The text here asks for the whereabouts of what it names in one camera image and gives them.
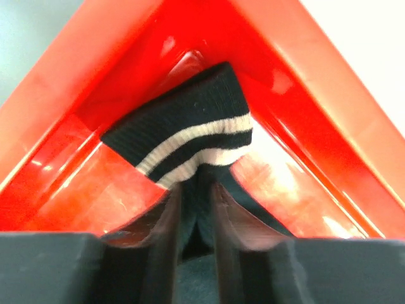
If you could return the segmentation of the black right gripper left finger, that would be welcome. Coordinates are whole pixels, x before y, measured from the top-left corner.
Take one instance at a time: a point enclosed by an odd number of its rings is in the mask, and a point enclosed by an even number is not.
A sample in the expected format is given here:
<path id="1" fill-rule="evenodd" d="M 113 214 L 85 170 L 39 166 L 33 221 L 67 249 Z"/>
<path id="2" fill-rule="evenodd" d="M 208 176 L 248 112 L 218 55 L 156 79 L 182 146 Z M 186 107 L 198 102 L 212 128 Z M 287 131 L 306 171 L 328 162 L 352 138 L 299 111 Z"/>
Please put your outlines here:
<path id="1" fill-rule="evenodd" d="M 172 303 L 182 189 L 114 233 L 1 234 L 2 303 Z"/>

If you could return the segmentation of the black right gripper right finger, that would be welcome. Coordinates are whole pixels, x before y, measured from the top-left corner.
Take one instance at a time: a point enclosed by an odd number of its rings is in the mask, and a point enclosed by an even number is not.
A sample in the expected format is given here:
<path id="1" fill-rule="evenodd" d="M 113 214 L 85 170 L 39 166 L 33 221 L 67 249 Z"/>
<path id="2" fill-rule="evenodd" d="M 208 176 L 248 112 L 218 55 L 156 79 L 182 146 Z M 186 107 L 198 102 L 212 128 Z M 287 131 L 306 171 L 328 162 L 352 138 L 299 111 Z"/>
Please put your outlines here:
<path id="1" fill-rule="evenodd" d="M 211 188 L 221 303 L 403 303 L 404 242 L 286 236 Z"/>

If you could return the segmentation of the black sock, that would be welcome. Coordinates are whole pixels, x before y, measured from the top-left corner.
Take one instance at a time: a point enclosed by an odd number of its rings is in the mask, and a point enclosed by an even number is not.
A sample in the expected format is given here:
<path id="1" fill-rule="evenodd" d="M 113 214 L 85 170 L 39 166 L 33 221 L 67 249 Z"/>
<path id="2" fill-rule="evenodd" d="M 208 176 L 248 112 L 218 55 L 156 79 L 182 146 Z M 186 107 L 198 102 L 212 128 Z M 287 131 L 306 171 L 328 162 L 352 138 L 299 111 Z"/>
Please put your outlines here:
<path id="1" fill-rule="evenodd" d="M 212 66 L 129 113 L 101 139 L 160 188 L 181 185 L 181 250 L 194 231 L 213 245 L 209 198 L 215 182 L 228 187 L 250 215 L 285 232 L 230 173 L 251 145 L 252 120 L 228 63 Z"/>

